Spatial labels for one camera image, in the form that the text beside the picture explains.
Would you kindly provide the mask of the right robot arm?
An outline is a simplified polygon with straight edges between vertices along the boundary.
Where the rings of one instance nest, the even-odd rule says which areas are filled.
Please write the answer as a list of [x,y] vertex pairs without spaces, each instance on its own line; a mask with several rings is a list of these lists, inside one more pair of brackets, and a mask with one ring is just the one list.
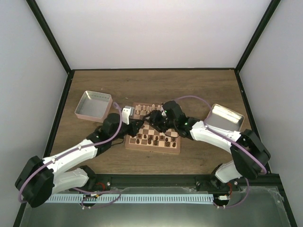
[[219,165],[210,179],[211,187],[222,190],[229,181],[245,177],[255,180],[267,173],[270,153],[251,130],[228,131],[206,124],[206,121],[188,117],[175,101],[168,101],[160,110],[143,117],[158,132],[174,129],[182,138],[202,141],[221,148],[232,156],[232,161]]

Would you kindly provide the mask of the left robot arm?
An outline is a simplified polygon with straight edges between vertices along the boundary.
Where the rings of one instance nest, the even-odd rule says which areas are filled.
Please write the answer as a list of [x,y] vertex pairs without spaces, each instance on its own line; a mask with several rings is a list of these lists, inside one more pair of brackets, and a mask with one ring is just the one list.
[[101,126],[74,147],[50,157],[31,157],[15,182],[18,201],[36,208],[51,195],[67,189],[92,191],[97,185],[95,173],[87,166],[70,169],[103,154],[112,147],[114,140],[135,136],[143,123],[140,119],[124,117],[123,113],[111,113]]

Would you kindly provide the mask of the wooden chess board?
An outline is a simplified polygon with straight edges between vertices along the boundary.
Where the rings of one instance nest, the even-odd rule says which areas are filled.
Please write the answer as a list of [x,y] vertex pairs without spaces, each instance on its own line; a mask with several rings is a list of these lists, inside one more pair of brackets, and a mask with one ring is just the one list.
[[[133,103],[133,119],[142,119],[152,110],[160,110],[160,104]],[[127,135],[125,138],[125,148],[139,151],[163,152],[170,154],[179,154],[181,148],[181,139],[174,129],[168,129],[165,133],[158,132],[147,122],[144,123],[139,133],[132,137]]]

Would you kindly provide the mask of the pink metal tray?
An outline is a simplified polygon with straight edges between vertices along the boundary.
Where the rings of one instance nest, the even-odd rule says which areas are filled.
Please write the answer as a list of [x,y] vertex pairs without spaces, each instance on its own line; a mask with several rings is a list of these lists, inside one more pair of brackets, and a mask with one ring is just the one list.
[[110,94],[85,91],[74,113],[78,119],[102,123],[109,113],[112,102]]

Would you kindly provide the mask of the gold metal tray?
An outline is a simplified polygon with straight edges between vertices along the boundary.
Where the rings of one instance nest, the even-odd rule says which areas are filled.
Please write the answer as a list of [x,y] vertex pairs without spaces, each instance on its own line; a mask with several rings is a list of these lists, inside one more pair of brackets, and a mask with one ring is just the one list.
[[214,104],[205,119],[206,124],[229,131],[240,131],[244,116],[227,107]]

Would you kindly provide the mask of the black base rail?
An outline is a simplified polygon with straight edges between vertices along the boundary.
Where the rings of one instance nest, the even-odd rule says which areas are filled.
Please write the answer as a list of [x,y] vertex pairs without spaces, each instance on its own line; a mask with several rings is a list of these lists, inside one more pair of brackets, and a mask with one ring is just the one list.
[[243,177],[221,183],[213,175],[105,175],[98,174],[98,189],[124,189],[128,187],[185,187],[198,192],[226,192],[246,186]]

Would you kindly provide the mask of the black enclosure frame post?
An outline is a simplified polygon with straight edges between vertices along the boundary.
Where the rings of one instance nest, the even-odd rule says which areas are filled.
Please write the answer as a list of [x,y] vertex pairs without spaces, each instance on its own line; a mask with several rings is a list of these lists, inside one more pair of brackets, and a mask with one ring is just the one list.
[[54,50],[58,60],[60,61],[61,65],[63,66],[64,70],[67,74],[71,73],[71,68],[61,50],[59,47],[45,17],[43,16],[42,11],[39,8],[39,5],[35,0],[26,0],[29,8],[31,9],[32,13],[34,14],[37,22],[39,23],[43,33],[45,34],[48,42],[50,43],[52,49]]

